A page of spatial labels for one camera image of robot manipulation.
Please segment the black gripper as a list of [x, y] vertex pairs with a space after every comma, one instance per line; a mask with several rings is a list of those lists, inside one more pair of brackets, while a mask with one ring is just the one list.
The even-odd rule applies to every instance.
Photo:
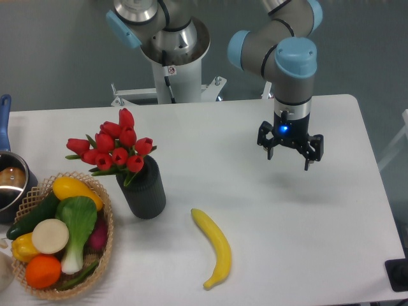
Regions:
[[319, 162], [324, 154], [324, 136], [309, 135], [309, 119], [310, 115], [307, 115], [302, 119], [283, 122], [275, 114], [273, 125], [263, 121], [258, 129], [257, 144], [264, 148], [267, 159], [272, 159], [275, 146], [282, 145], [296, 149], [305, 158], [305, 171], [312, 163]]

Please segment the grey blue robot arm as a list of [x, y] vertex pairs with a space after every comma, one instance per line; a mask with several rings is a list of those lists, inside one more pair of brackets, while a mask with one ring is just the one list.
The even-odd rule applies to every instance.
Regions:
[[[297, 150], [307, 164], [321, 160], [323, 136], [308, 132], [317, 48], [309, 35], [320, 25], [317, 1], [264, 1], [269, 23], [239, 31], [230, 39], [232, 65], [273, 85], [273, 122], [263, 122], [257, 143], [268, 155], [276, 146]], [[201, 59], [210, 46], [207, 27], [191, 13], [189, 1], [114, 1], [106, 21], [129, 48], [151, 62], [161, 104], [201, 98]]]

